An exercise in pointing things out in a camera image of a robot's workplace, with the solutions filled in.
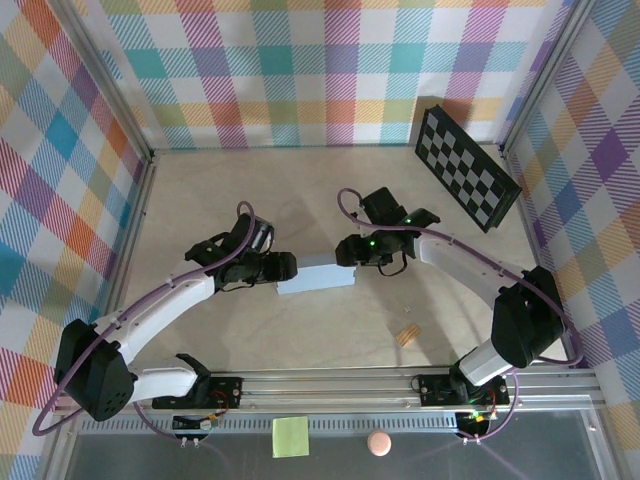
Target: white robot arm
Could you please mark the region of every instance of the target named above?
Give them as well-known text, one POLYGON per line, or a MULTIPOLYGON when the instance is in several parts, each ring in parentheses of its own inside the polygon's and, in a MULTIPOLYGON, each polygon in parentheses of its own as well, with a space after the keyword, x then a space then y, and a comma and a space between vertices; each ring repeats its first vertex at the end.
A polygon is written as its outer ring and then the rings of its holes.
POLYGON ((394 254, 434 265, 475 292, 492 310, 491 338, 451 367, 448 388, 456 401, 467 402, 470 392, 511 370, 524 368, 538 358, 564 332, 564 313, 551 273, 542 267, 525 271, 501 262, 462 243, 443 227, 440 219, 425 209, 412 213, 399 205, 387 188, 359 198, 361 210, 343 213, 364 226, 360 234, 345 238, 336 249, 343 266, 377 266, 393 262, 394 254), (370 222, 363 222, 362 215, 370 222))
POLYGON ((102 338, 65 388, 94 419, 106 420, 126 404, 144 399, 183 397, 196 403, 218 403, 215 398, 208 398, 210 372, 188 354, 177 355, 184 363, 180 367, 137 371, 130 364, 153 337, 182 313, 225 291, 228 284, 244 282, 251 287, 285 281, 297 274, 291 253, 271 252, 273 226, 259 217, 254 220, 251 229, 251 217, 240 215, 231 232, 194 245, 166 280, 165 288, 146 300, 143 297, 131 312, 116 311, 92 325, 81 320, 67 325, 58 351, 55 381, 60 384, 87 347, 102 338), (250 240, 240 254, 221 264, 221 259, 230 258, 230 252, 242 249, 247 236, 250 240))

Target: purple cable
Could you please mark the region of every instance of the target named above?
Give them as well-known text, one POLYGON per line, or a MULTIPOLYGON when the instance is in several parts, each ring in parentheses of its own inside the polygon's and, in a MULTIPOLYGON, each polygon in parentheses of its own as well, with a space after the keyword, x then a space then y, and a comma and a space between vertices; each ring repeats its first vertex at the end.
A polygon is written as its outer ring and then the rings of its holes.
POLYGON ((158 435, 160 435, 161 437, 165 437, 168 438, 169 440, 177 440, 178 442, 182 442, 182 440, 180 440, 178 437, 176 437, 175 435, 169 433, 169 432, 165 432, 164 430, 160 430, 158 427, 156 427, 151 420, 149 420, 149 417, 147 417, 144 412, 142 411, 142 407, 140 406, 140 404, 138 402, 133 402, 133 408, 136 410, 136 413, 138 414, 138 416, 142 419, 142 422, 149 427, 149 429, 151 431, 153 431, 154 433, 157 433, 158 435))
MULTIPOLYGON (((214 270, 214 269, 224 265, 225 263, 228 263, 229 261, 233 260, 236 256, 238 256, 242 252, 242 250, 244 250, 244 248, 249 243, 249 240, 251 239, 251 236, 253 235, 253 229, 255 227, 256 218, 255 218, 255 213, 253 211, 253 206, 249 202, 242 201, 242 202, 238 203, 238 207, 236 209, 236 212, 240 213, 240 209, 243 206, 247 207, 247 209, 249 210, 249 216, 251 217, 251 222, 249 224, 249 231, 247 232, 247 236, 242 240, 242 242, 240 243, 238 248, 236 248, 233 252, 231 252, 229 255, 227 255, 223 259, 221 259, 221 260, 219 260, 219 261, 217 261, 217 262, 215 262, 215 263, 213 263, 211 265, 207 265, 207 266, 202 267, 202 268, 197 268, 195 270, 192 270, 191 272, 184 273, 184 274, 174 278, 173 279, 173 283, 174 284, 182 282, 182 281, 190 280, 192 278, 195 278, 195 277, 199 276, 202 273, 206 273, 206 272, 208 272, 210 270, 214 270)), ((120 315, 118 315, 118 317, 116 319, 117 322, 126 322, 127 321, 127 317, 129 315, 134 313, 141 306, 143 306, 143 305, 145 305, 147 303, 150 303, 151 301, 156 301, 160 296, 162 296, 167 290, 170 290, 171 288, 172 288, 172 286, 169 285, 168 283, 163 283, 162 285, 157 287, 155 290, 152 290, 151 292, 149 292, 146 295, 142 296, 141 298, 139 298, 138 300, 133 302, 133 304, 131 304, 124 312, 122 312, 120 315)), ((89 355, 91 355, 91 352, 93 352, 97 348, 97 346, 100 344, 100 342, 102 342, 102 340, 105 340, 107 337, 109 337, 109 335, 111 335, 116 328, 117 328, 116 323, 112 323, 111 325, 109 325, 107 327, 107 329, 104 332, 102 332, 98 336, 98 338, 96 338, 87 347, 87 349, 84 352, 82 352, 82 354, 80 354, 80 356, 74 362, 74 364, 71 366, 71 368, 69 369, 67 374, 60 381, 60 383, 58 384, 58 387, 53 392, 53 395, 51 395, 51 398, 49 398, 49 400, 47 401, 45 406, 42 408, 42 411, 40 412, 40 414, 36 418, 36 421, 33 424, 33 428, 31 429, 31 433, 34 436, 41 437, 43 435, 51 433, 54 430, 60 428, 65 423, 70 422, 71 420, 73 420, 80 413, 82 413, 82 408, 79 408, 78 410, 76 410, 75 412, 71 413, 67 417, 64 417, 59 422, 54 423, 53 425, 50 425, 49 427, 47 427, 45 429, 42 429, 42 430, 40 429, 40 427, 42 426, 42 422, 44 421, 45 417, 47 416, 47 413, 49 411, 53 410, 53 408, 55 407, 56 402, 58 401, 58 398, 60 397, 60 395, 62 394, 64 389, 67 387, 67 385, 69 384, 69 382, 71 381, 73 376, 76 374, 76 372, 80 369, 80 367, 82 366, 84 361, 89 357, 89 355)))

